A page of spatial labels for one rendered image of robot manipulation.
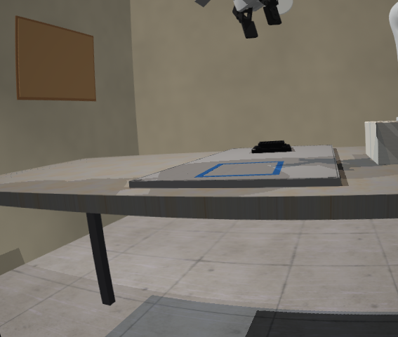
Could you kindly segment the blue tape outline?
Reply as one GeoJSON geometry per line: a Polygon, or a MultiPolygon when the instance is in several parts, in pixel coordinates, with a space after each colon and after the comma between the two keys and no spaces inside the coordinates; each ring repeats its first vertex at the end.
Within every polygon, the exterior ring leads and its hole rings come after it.
{"type": "MultiPolygon", "coordinates": [[[[229,175],[229,176],[264,176],[264,175],[279,175],[279,173],[280,173],[280,171],[281,171],[281,168],[282,168],[284,162],[283,162],[283,161],[268,161],[268,162],[278,162],[278,164],[277,164],[277,166],[276,166],[274,172],[271,173],[271,174],[250,174],[250,175],[229,175]]],[[[250,163],[268,163],[268,162],[250,162],[250,163]]],[[[250,163],[233,163],[233,164],[250,164],[250,163]]],[[[207,173],[211,172],[212,170],[218,168],[218,167],[221,166],[221,165],[223,165],[223,164],[218,164],[218,165],[216,165],[216,166],[210,168],[209,170],[204,171],[203,173],[201,173],[201,174],[195,176],[194,178],[200,178],[200,177],[223,177],[223,176],[204,176],[204,175],[206,175],[207,173]]]]}

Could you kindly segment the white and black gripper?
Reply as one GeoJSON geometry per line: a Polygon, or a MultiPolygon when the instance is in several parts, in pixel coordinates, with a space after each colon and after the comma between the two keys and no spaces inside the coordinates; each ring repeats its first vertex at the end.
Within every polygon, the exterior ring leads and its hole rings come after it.
{"type": "Polygon", "coordinates": [[[247,39],[258,37],[256,26],[252,20],[252,12],[262,8],[265,12],[268,25],[280,25],[281,18],[277,9],[277,0],[233,0],[233,14],[241,23],[244,35],[247,39]],[[254,7],[255,6],[255,7],[254,7]],[[247,17],[244,15],[247,13],[247,17]]]}

